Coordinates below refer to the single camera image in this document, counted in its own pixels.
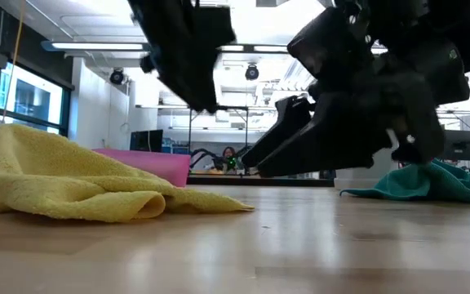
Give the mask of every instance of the yellow towel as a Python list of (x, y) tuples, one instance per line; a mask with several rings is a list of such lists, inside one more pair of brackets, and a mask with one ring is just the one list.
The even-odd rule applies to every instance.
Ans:
[(252, 208), (220, 194), (176, 188), (62, 136), (20, 125), (0, 126), (0, 212), (123, 222), (163, 211)]

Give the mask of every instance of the pink mat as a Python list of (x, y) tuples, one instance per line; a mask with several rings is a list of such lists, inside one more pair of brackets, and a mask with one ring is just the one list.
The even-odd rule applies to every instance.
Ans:
[(186, 186), (191, 159), (189, 155), (114, 149), (94, 149), (94, 151), (131, 167), (160, 176), (177, 187)]

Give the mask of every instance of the table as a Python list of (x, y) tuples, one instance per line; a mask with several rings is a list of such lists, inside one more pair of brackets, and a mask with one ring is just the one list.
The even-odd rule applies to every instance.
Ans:
[(470, 205), (200, 186), (252, 213), (0, 215), (0, 293), (470, 293)]

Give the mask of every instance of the wall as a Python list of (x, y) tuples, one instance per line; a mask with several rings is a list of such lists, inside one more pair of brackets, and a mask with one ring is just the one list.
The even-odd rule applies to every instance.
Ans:
[(85, 66), (73, 62), (69, 139), (83, 147), (129, 149), (127, 130), (130, 98)]
[[(199, 116), (193, 120), (193, 127), (207, 127), (208, 118), (211, 119), (210, 127), (220, 127), (221, 123), (215, 123), (215, 117)], [(164, 131), (164, 136), (175, 141), (188, 141), (188, 129), (171, 130), (169, 127), (188, 127), (187, 115), (161, 115), (157, 117), (157, 127)], [(248, 143), (255, 143), (264, 135), (263, 131), (248, 131)], [(192, 142), (219, 142), (219, 143), (246, 143), (246, 132), (243, 130), (198, 130), (192, 129)]]
[(136, 108), (136, 105), (157, 105), (159, 86), (155, 77), (147, 74), (130, 86), (130, 108), (128, 123), (131, 131), (149, 131), (157, 129), (157, 109)]

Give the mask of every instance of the glass window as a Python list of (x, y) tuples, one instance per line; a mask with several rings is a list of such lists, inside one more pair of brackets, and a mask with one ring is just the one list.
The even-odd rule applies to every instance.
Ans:
[(12, 64), (1, 71), (0, 108), (18, 114), (39, 118), (50, 123), (60, 123), (63, 88)]
[(59, 135), (59, 129), (57, 129), (57, 128), (42, 126), (42, 125), (39, 125), (39, 124), (36, 124), (36, 123), (33, 123), (33, 122), (32, 123), (31, 122), (26, 122), (26, 121), (23, 121), (23, 120), (20, 120), (20, 119), (17, 119), (17, 118), (5, 117), (5, 123), (20, 124), (20, 125), (23, 125), (23, 126), (33, 127), (35, 129), (38, 129), (38, 130), (48, 131), (50, 133)]

